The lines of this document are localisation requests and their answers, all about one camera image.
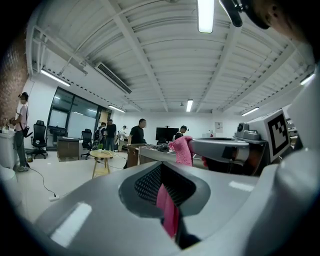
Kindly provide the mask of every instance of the round wooden table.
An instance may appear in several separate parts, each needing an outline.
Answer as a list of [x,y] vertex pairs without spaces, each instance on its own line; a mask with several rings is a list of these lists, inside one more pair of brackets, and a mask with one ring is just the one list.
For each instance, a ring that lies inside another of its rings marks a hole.
[[[99,152],[98,150],[90,151],[90,155],[95,158],[95,164],[92,173],[92,179],[94,178],[95,174],[98,175],[107,175],[110,173],[109,165],[108,165],[108,158],[113,158],[115,153],[109,150],[102,150]],[[96,170],[97,162],[100,158],[104,159],[104,168],[99,168]]]

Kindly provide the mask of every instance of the black monitor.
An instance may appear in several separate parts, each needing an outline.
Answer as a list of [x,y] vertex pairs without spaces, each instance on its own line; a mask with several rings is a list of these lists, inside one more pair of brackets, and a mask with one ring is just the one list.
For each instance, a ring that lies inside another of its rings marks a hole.
[[157,141],[169,141],[171,142],[174,135],[179,132],[179,128],[165,128],[157,127],[155,133],[155,139]]

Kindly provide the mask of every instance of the ceiling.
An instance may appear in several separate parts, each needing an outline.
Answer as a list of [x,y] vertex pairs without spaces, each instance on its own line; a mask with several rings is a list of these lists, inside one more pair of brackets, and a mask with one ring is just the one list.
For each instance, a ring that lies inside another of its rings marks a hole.
[[[196,0],[47,1],[29,22],[27,60],[76,81],[67,90],[128,112],[185,111],[193,99],[192,112],[241,113],[292,95],[314,69],[306,45],[241,17],[234,27],[216,0],[213,33],[205,34]],[[84,66],[100,62],[132,93],[83,78]]]

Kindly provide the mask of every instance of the window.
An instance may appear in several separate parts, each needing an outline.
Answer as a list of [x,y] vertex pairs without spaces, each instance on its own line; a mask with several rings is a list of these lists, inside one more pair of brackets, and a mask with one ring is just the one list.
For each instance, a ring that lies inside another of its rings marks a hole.
[[67,120],[73,99],[72,93],[60,88],[56,90],[46,129],[47,149],[56,148],[58,136],[67,135]]
[[94,134],[97,112],[98,105],[75,97],[68,122],[68,137],[80,139],[85,129],[90,129]]

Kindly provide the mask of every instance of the wall picture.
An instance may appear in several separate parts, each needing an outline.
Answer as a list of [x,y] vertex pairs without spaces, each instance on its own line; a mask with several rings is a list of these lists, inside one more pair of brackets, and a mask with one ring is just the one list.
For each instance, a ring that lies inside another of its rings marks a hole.
[[216,133],[223,133],[224,128],[223,128],[223,123],[222,122],[214,122],[214,127],[215,127],[215,132]]

